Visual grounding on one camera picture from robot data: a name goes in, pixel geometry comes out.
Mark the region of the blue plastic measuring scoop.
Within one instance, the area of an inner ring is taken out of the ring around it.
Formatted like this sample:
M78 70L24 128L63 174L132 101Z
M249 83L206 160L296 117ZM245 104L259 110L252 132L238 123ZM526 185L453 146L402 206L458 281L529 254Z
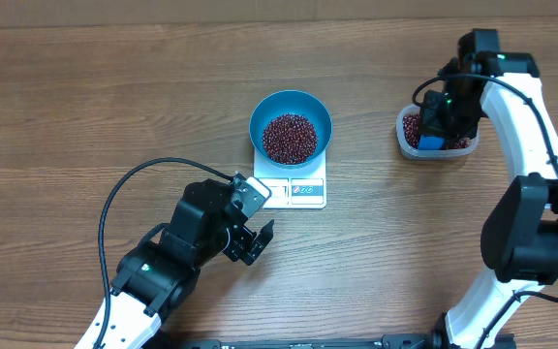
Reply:
M418 150L441 150L445 145L443 138L422 135L418 141Z

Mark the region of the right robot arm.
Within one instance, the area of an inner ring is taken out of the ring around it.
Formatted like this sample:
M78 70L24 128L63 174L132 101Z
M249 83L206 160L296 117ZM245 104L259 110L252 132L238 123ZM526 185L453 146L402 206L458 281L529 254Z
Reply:
M462 36L458 54L416 92L418 149L443 150L493 124L511 183L480 234L484 269L442 320L434 348L506 348L497 337L529 298L558 303L543 288L558 279L558 137L529 53L503 52L494 29Z

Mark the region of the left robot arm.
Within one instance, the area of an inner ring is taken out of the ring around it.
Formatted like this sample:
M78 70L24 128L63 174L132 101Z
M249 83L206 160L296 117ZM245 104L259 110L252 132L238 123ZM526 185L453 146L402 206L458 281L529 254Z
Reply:
M109 293L78 342L84 349L141 348L192 293L201 268L220 253L252 265L273 238L246 222L270 198L254 177L186 186L171 221L155 226L117 266Z

